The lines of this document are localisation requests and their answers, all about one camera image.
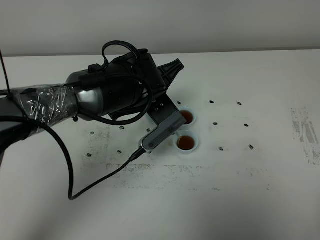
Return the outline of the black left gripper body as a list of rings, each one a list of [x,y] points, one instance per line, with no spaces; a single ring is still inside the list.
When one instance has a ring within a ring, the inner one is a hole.
[[[184,69],[184,65],[177,58],[170,63],[156,66],[152,58],[147,58],[139,62],[137,69],[140,71],[142,77],[149,82],[153,91],[153,100],[156,102],[161,95],[167,92],[178,73]],[[117,120],[120,117],[141,112],[147,104],[148,98],[145,97],[146,94],[147,91],[145,90],[142,95],[143,97],[135,104],[110,113],[109,116],[112,120]]]

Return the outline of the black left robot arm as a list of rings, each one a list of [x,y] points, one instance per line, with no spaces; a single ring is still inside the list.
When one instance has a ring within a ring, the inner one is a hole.
[[[74,72],[65,84],[4,90],[0,149],[67,119],[125,126],[148,115],[156,127],[140,146],[149,153],[186,121],[167,95],[183,67],[180,60],[156,66],[147,49],[135,49],[111,62]]]

